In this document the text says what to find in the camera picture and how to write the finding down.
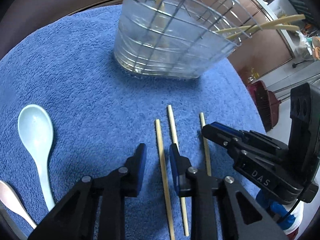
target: tiled floor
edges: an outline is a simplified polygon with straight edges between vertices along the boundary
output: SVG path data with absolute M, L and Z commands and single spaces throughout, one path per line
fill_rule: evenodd
M 289 62 L 278 69 L 272 71 L 266 76 L 262 77 L 269 90 L 275 91 L 279 88 L 294 84 L 305 78 L 311 77 L 315 74 L 320 73 L 320 62 L 314 62 L 310 65 L 310 62 L 305 62 L 297 66 L 297 68 L 292 68 L 292 62 Z M 291 129 L 291 119 L 290 119 L 290 100 L 287 100 L 280 104 L 279 110 L 279 122 L 278 124 L 267 133 L 268 136 L 278 139 L 284 143 L 289 142 Z M 316 175 L 316 179 L 320 181 L 320 171 Z M 316 211 L 320 205 L 320 192 L 317 193 L 314 200 L 309 204 L 304 204 L 303 220 L 299 228 L 298 237 L 307 228 Z

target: metal wire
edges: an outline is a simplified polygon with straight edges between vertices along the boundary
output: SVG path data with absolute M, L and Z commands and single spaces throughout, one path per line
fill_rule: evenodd
M 248 29 L 257 25 L 237 0 L 161 0 L 158 4 L 156 0 L 131 2 L 142 6 L 140 9 L 148 10 L 150 15 L 148 21 L 142 21 L 142 17 L 126 14 L 124 2 L 114 54 L 123 67 L 139 74 L 196 78 L 212 63 L 227 57 L 240 46 L 243 37 L 250 38 L 253 34 L 238 28 L 244 22 L 237 13 L 245 16 L 245 22 L 248 19 L 253 21 Z M 196 36 L 172 30 L 173 22 L 176 25 L 181 23 L 184 28 L 189 26 L 188 30 L 183 30 L 194 32 Z M 130 28 L 139 30 L 139 34 L 133 35 Z M 229 28 L 236 29 L 216 33 Z M 228 37 L 235 33 L 239 35 L 230 40 Z

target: black cable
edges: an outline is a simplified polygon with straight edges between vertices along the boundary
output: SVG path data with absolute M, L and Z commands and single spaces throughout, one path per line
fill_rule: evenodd
M 299 202 L 300 202 L 301 199 L 297 199 L 296 203 L 292 206 L 292 208 L 288 211 L 287 214 L 285 214 L 284 217 L 280 217 L 277 221 L 277 224 L 283 222 L 288 216 L 290 216 L 290 214 L 292 213 L 292 211 L 298 206 Z

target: bolt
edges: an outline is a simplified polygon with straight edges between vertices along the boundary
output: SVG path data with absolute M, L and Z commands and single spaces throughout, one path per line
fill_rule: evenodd
M 118 169 L 118 171 L 119 171 L 120 173 L 122 173 L 122 174 L 126 174 L 126 173 L 128 172 L 128 168 L 127 168 L 127 167 L 120 167 L 120 168 Z
M 197 168 L 194 168 L 194 167 L 189 167 L 189 168 L 188 168 L 188 171 L 189 171 L 190 173 L 196 174 L 196 173 L 198 172 L 198 169 L 197 169 Z
M 226 176 L 224 180 L 230 184 L 234 183 L 235 179 L 231 176 Z
M 91 181 L 91 177 L 90 176 L 83 176 L 81 180 L 82 180 L 82 182 L 87 183 L 87 182 Z

